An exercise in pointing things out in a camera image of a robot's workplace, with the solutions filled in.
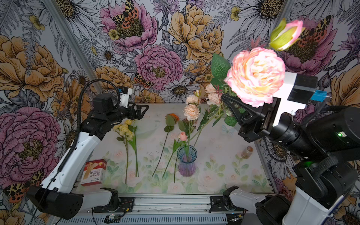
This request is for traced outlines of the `pink rosebud spray stem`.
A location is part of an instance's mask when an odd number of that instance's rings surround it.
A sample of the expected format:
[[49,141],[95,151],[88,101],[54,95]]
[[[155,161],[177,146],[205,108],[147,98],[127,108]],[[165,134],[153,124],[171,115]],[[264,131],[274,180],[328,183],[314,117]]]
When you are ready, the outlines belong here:
[[271,104],[275,98],[280,98],[279,112],[275,117],[276,125],[282,113],[295,116],[298,110],[303,110],[306,103],[291,101],[289,98],[296,74],[286,72],[285,63],[277,56],[276,51],[290,48],[300,39],[304,30],[303,21],[287,22],[283,19],[271,33],[269,48],[256,47],[250,51],[241,51],[232,63],[215,53],[211,61],[214,78],[206,87],[207,103],[219,106],[221,91],[226,84],[231,94],[255,108]]

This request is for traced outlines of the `pale pink rose spray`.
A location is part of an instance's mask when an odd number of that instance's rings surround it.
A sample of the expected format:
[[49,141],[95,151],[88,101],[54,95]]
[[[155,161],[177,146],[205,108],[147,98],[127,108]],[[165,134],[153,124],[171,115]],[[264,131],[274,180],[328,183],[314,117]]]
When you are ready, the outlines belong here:
[[212,120],[215,120],[215,122],[213,124],[213,125],[215,125],[220,120],[220,118],[223,117],[224,109],[223,109],[223,103],[221,100],[221,96],[223,95],[223,92],[224,92],[223,84],[216,85],[216,84],[209,83],[205,87],[206,96],[202,100],[204,100],[204,99],[207,100],[206,103],[207,103],[207,105],[209,105],[209,108],[205,110],[203,117],[198,124],[197,132],[194,134],[194,136],[192,138],[190,138],[190,141],[191,141],[192,139],[194,139],[196,137],[193,147],[196,146],[198,139],[200,137],[200,134],[201,134],[202,130],[207,126],[207,124],[209,124]]

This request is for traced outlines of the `pink tulip stem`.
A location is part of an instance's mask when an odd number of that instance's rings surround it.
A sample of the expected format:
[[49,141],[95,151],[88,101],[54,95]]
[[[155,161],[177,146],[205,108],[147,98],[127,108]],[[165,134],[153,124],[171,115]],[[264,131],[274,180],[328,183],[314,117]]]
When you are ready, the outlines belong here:
[[189,153],[189,144],[188,144],[188,135],[186,132],[181,132],[179,134],[178,147],[184,147],[185,155],[188,156]]

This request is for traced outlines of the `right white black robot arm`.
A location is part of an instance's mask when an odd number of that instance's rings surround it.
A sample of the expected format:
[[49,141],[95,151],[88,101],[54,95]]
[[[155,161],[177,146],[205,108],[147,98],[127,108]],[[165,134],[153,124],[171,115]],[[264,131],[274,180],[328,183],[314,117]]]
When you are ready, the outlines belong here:
[[245,141],[271,140],[301,157],[293,168],[297,181],[292,201],[280,194],[259,196],[233,186],[223,194],[225,207],[254,213],[264,225],[324,224],[358,179],[351,161],[360,158],[359,108],[332,106],[329,115],[298,124],[289,113],[281,112],[280,98],[260,108],[228,94],[221,99]]

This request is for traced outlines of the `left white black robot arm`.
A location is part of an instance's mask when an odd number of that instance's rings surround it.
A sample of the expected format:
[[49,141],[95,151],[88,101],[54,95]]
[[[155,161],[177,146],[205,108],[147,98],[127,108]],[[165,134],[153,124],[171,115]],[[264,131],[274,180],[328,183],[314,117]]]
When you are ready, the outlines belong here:
[[93,106],[87,119],[77,126],[74,141],[59,164],[41,185],[29,188],[27,197],[38,211],[71,219],[79,211],[91,208],[115,211],[120,207],[118,191],[114,189],[101,188],[88,194],[73,194],[72,190],[86,161],[107,132],[124,119],[142,119],[149,106],[127,102],[115,106],[111,94],[96,96]]

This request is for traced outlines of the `blue purple glass vase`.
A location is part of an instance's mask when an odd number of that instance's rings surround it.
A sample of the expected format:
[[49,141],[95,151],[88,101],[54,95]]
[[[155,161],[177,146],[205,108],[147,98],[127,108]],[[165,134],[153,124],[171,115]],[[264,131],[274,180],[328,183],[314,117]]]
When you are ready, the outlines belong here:
[[195,161],[197,159],[197,150],[190,145],[181,147],[177,153],[179,160],[178,171],[184,177],[191,177],[196,172]]

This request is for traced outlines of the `yellow rose bunch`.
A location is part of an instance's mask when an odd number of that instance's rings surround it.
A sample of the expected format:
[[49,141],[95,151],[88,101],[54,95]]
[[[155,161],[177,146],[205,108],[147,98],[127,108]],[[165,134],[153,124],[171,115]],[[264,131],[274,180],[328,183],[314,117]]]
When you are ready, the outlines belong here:
[[125,167],[125,184],[127,184],[128,180],[128,164],[129,164],[129,150],[128,144],[133,141],[135,136],[133,120],[126,120],[124,123],[118,123],[113,126],[113,130],[119,135],[117,140],[119,142],[123,142],[126,150],[126,167]]

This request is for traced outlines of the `white tulip left stem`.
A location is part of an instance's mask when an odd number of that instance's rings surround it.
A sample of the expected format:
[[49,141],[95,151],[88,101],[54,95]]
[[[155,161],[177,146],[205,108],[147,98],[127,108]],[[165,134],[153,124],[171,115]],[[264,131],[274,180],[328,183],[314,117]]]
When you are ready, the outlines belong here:
[[134,135],[132,140],[129,141],[129,144],[131,145],[131,147],[134,150],[135,153],[135,172],[136,172],[136,177],[139,177],[139,170],[138,170],[138,157],[137,157],[137,139],[136,136]]

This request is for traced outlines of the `white tulip stem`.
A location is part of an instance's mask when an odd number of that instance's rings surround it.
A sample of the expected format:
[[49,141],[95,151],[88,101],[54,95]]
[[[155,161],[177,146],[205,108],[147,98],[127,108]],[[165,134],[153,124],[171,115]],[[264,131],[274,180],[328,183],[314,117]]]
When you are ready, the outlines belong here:
[[132,140],[129,141],[129,144],[131,145],[131,147],[134,150],[135,153],[135,172],[136,172],[136,177],[139,177],[139,170],[138,170],[138,157],[137,157],[137,139],[136,136],[134,135]]
[[163,173],[162,177],[164,177],[166,175],[167,169],[168,169],[168,167],[169,167],[169,165],[170,165],[170,163],[172,161],[172,157],[175,154],[175,152],[181,147],[181,145],[182,145],[182,142],[180,141],[179,138],[177,140],[174,140],[173,146],[172,146],[172,153],[171,153],[171,155],[169,157],[168,163],[166,165],[166,168],[164,170],[164,173]]

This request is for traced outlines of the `orange gerbera stem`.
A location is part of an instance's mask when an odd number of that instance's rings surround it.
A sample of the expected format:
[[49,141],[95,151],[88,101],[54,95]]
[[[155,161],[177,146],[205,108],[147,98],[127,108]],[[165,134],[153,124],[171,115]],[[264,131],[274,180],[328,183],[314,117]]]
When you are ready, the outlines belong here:
[[166,132],[166,137],[165,137],[165,140],[164,140],[164,143],[163,143],[163,146],[162,146],[162,151],[161,151],[157,166],[155,167],[155,170],[154,170],[154,172],[152,174],[152,177],[155,175],[155,173],[156,173],[156,171],[158,169],[158,166],[159,166],[159,164],[161,162],[168,135],[169,135],[169,133],[171,131],[174,130],[174,126],[179,121],[179,117],[175,113],[170,113],[170,114],[166,115],[165,121],[166,121],[166,126],[164,127],[164,131]]

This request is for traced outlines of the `small clear bottle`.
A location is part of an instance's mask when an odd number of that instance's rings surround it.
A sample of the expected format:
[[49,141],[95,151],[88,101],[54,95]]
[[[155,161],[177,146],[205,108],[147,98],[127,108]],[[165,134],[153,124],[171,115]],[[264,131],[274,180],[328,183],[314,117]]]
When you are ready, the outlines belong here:
[[246,149],[244,149],[241,153],[241,157],[243,159],[248,159],[252,155],[254,149],[251,146],[248,146]]

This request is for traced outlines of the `dark red gerbera stem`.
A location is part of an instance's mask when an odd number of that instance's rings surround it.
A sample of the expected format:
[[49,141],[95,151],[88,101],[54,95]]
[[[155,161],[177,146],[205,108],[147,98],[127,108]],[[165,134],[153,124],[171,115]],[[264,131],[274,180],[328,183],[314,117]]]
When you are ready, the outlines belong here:
[[179,129],[180,129],[180,131],[181,132],[186,132],[186,128],[187,128],[187,123],[184,121],[184,120],[182,120],[182,121],[178,121],[178,126],[179,126]]

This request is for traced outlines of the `white tulip right stem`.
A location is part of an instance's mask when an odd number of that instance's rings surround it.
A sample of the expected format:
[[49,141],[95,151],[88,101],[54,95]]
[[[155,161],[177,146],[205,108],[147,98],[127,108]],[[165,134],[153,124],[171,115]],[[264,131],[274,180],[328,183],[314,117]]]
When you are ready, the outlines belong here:
[[182,142],[180,141],[179,138],[177,140],[174,140],[173,146],[172,146],[172,153],[171,153],[171,155],[169,157],[168,163],[166,165],[166,168],[164,170],[164,173],[163,173],[162,177],[164,177],[166,175],[167,169],[168,169],[168,167],[169,167],[169,165],[170,165],[170,163],[172,161],[172,157],[175,154],[175,152],[181,147],[181,145],[182,145]]

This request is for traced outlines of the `red white bandage box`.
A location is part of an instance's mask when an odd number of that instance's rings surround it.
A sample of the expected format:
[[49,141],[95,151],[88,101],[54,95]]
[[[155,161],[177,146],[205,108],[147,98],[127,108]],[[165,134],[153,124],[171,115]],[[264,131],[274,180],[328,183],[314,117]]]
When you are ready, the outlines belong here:
[[98,159],[85,163],[80,185],[83,187],[102,184],[105,179],[107,161]]

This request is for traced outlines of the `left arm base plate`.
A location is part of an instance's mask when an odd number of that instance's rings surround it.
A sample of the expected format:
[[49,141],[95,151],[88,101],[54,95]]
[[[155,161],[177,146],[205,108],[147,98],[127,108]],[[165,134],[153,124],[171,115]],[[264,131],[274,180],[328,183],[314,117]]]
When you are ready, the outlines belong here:
[[107,206],[95,207],[94,213],[128,213],[133,211],[134,197],[118,197],[118,201]]

